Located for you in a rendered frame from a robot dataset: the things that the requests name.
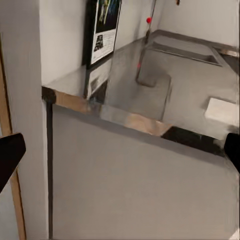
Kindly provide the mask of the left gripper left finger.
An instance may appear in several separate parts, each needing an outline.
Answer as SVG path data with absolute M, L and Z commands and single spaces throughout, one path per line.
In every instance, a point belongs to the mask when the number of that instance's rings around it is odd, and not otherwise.
M 26 152 L 21 133 L 0 138 L 0 193 Z

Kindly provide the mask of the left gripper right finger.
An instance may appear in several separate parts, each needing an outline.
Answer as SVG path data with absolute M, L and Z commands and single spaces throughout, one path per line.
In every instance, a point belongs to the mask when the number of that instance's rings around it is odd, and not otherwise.
M 240 135 L 229 133 L 227 135 L 224 151 L 240 173 Z

